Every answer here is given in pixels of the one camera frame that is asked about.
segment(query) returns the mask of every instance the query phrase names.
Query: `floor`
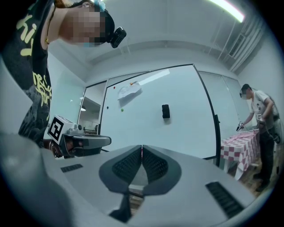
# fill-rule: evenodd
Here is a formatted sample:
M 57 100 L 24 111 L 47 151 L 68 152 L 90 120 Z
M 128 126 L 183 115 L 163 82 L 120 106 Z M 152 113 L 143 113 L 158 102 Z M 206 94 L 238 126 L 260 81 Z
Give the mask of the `floor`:
M 270 178 L 270 185 L 267 187 L 267 189 L 274 188 L 274 186 L 275 186 L 275 184 L 278 180 L 278 174 L 276 173 L 276 167 L 279 166 L 280 171 L 284 167 L 284 148 L 281 147 L 281 148 L 278 148 L 277 150 L 278 151 L 275 152 L 275 155 L 274 155 L 274 165 L 273 165 L 272 175 L 271 175 L 271 178 Z M 256 160 L 255 163 L 259 164 L 259 166 L 258 167 L 249 166 L 247 171 L 239 179 L 239 182 L 241 182 L 245 187 L 247 187 L 251 191 L 252 194 L 254 194 L 256 197 L 258 197 L 261 193 L 256 192 L 256 188 L 261 184 L 261 181 L 260 180 L 254 180 L 252 177 L 255 173 L 260 172 L 260 169 L 261 169 L 260 159 Z M 237 165 L 235 165 L 231 169 L 229 169 L 228 174 L 233 177 L 235 175 L 236 170 L 237 170 Z M 140 194 L 140 195 L 142 194 L 140 190 L 131 190 L 131 191 L 134 192 L 134 193 Z M 136 211 L 139 209 L 142 202 L 143 202 L 142 198 L 139 198 L 139 197 L 133 196 L 133 195 L 130 196 L 130 208 L 131 208 L 132 215 L 134 215 L 136 213 Z

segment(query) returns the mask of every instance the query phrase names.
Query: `red checkered tablecloth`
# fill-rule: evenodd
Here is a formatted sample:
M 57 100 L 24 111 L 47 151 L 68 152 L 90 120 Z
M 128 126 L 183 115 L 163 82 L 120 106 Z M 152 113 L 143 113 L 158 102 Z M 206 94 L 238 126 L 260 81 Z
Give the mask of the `red checkered tablecloth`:
M 238 161 L 237 166 L 243 172 L 259 156 L 259 133 L 251 137 L 235 139 L 230 143 L 224 143 L 224 141 L 221 141 L 221 158 Z

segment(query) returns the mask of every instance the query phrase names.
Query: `white t-shirt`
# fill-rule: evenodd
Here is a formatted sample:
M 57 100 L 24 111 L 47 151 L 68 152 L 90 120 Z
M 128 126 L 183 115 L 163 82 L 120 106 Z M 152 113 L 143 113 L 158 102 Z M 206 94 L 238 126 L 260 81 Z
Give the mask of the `white t-shirt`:
M 261 90 L 257 90 L 254 92 L 254 100 L 252 101 L 251 106 L 249 106 L 249 111 L 251 113 L 255 113 L 256 121 L 258 121 L 257 115 L 258 114 L 262 115 L 266 110 L 264 102 L 267 98 L 269 98 L 269 96 Z M 274 121 L 273 121 L 272 112 L 270 113 L 269 117 L 265 120 L 265 124 L 267 129 L 271 129 L 273 127 Z M 260 133 L 265 132 L 266 128 L 265 127 L 261 128 Z

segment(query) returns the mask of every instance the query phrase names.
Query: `man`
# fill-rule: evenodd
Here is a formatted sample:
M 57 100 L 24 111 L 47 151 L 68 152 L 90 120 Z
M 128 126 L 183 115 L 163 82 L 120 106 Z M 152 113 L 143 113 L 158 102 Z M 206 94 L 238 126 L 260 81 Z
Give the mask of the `man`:
M 109 42 L 114 32 L 113 19 L 104 11 L 103 3 L 95 2 L 34 1 L 17 22 L 1 52 L 8 75 L 32 101 L 19 135 L 33 140 L 39 147 L 49 148 L 50 144 L 43 140 L 52 98 L 47 69 L 48 45 L 57 39 L 70 44 L 100 45 Z
M 241 93 L 243 99 L 251 99 L 250 115 L 244 121 L 244 125 L 249 123 L 253 115 L 256 115 L 260 133 L 260 157 L 262 168 L 260 173 L 253 176 L 254 179 L 261 179 L 261 185 L 256 189 L 257 192 L 263 191 L 270 183 L 270 176 L 273 168 L 273 149 L 274 149 L 274 121 L 273 121 L 273 101 L 264 92 L 253 91 L 248 84 L 244 84 Z

